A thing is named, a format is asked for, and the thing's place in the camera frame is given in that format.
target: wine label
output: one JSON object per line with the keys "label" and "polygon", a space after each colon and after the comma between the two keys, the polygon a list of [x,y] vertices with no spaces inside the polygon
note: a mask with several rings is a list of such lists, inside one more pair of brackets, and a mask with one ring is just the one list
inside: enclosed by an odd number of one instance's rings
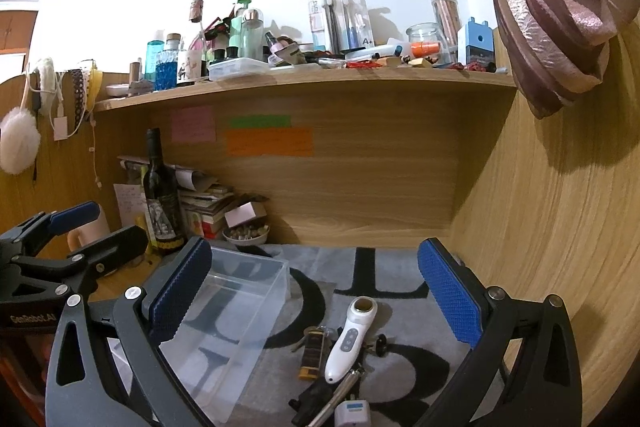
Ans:
{"label": "wine label", "polygon": [[146,206],[159,250],[175,250],[184,245],[177,196],[172,194],[146,200]]}

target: cardboard box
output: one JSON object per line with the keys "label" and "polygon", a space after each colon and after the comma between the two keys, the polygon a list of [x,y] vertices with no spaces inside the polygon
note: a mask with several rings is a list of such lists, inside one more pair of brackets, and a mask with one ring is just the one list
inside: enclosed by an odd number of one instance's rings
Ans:
{"label": "cardboard box", "polygon": [[264,205],[262,203],[256,203],[252,201],[250,203],[245,203],[238,208],[234,208],[229,212],[225,213],[226,224],[230,229],[233,227],[237,227],[238,225],[242,225],[242,223],[246,223],[247,221],[251,221],[256,217],[264,217],[267,215],[267,211],[264,209]]}
{"label": "cardboard box", "polygon": [[215,219],[212,216],[202,216],[202,233],[205,239],[215,239],[217,233],[225,228],[225,219]]}

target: fluffy white pompom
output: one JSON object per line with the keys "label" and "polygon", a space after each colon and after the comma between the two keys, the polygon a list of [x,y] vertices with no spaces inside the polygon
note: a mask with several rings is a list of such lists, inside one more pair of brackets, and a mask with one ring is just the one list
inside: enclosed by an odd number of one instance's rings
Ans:
{"label": "fluffy white pompom", "polygon": [[14,107],[0,123],[0,168],[20,174],[33,165],[39,147],[35,117],[28,109]]}

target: blue gripper pad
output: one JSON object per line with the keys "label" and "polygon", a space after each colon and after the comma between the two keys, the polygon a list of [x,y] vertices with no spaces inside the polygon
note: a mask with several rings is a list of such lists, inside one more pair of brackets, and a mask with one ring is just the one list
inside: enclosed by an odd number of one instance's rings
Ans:
{"label": "blue gripper pad", "polygon": [[488,315],[482,283],[434,237],[418,247],[418,268],[457,340],[476,347]]}
{"label": "blue gripper pad", "polygon": [[152,299],[147,315],[151,326],[148,337],[152,344],[158,345],[174,337],[211,270],[211,261],[209,243],[201,237],[193,237],[174,260],[159,267],[145,284],[147,296]]}

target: metal screw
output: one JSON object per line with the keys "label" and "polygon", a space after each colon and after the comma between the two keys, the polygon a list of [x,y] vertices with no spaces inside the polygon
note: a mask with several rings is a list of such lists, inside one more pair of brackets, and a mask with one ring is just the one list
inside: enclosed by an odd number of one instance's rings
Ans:
{"label": "metal screw", "polygon": [[506,293],[502,288],[500,288],[500,286],[491,286],[491,288],[489,288],[488,290],[488,293],[494,301],[501,301],[506,297]]}
{"label": "metal screw", "polygon": [[549,304],[551,304],[554,308],[562,308],[564,302],[562,302],[562,299],[558,295],[552,293],[551,295],[549,295]]}
{"label": "metal screw", "polygon": [[66,305],[71,306],[73,308],[74,306],[77,306],[81,300],[82,300],[82,297],[79,296],[77,293],[74,293],[66,300]]}
{"label": "metal screw", "polygon": [[127,289],[126,292],[124,292],[124,296],[129,300],[137,299],[141,295],[142,290],[139,286],[132,286],[131,288]]}

